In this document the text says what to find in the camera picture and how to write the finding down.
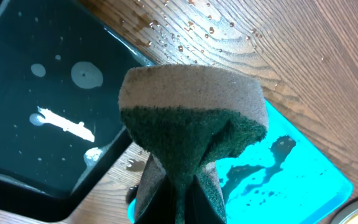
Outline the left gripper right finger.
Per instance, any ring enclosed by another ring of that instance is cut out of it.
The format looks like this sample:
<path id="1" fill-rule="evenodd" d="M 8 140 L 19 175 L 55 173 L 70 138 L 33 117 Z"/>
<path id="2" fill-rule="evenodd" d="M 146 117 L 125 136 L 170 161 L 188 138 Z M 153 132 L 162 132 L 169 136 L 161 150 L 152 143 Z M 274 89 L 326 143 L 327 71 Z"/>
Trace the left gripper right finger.
<path id="1" fill-rule="evenodd" d="M 185 224 L 224 224 L 194 176 L 185 196 Z"/>

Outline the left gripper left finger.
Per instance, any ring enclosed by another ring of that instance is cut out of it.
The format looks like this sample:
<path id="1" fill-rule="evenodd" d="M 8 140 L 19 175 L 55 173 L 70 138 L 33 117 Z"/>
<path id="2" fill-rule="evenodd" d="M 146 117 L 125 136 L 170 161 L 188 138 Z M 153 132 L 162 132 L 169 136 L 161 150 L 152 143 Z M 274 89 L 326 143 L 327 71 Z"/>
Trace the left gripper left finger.
<path id="1" fill-rule="evenodd" d="M 135 224 L 175 224 L 176 190 L 165 176 Z"/>

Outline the green scrub sponge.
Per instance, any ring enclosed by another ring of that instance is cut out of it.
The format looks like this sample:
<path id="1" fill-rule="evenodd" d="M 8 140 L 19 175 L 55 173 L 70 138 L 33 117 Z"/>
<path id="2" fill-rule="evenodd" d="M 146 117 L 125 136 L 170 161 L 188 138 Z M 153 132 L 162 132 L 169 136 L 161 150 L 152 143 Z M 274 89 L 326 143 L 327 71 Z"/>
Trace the green scrub sponge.
<path id="1" fill-rule="evenodd" d="M 132 140 L 150 154 L 135 220 L 167 176 L 176 190 L 175 223 L 185 223 L 186 191 L 196 176 L 226 223 L 216 163 L 265 138 L 269 119 L 259 81 L 202 65 L 132 68 L 119 92 L 119 111 Z"/>

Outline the teal plastic tray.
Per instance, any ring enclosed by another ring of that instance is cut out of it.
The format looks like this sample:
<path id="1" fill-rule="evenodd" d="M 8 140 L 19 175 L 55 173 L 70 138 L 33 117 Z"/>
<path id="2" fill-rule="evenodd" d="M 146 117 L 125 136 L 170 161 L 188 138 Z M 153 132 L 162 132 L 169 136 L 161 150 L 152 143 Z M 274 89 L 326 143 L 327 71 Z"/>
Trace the teal plastic tray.
<path id="1" fill-rule="evenodd" d="M 216 168 L 228 224 L 318 223 L 353 184 L 270 103 L 265 139 Z"/>

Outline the black water basin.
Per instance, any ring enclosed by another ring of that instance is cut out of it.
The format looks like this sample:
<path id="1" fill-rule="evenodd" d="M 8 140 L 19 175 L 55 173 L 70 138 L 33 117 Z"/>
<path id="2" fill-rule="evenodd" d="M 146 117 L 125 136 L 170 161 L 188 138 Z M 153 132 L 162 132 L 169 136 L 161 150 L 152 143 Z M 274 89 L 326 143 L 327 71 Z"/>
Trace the black water basin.
<path id="1" fill-rule="evenodd" d="M 76 1 L 0 1 L 0 209 L 67 218 L 131 144 L 119 90 L 149 65 Z"/>

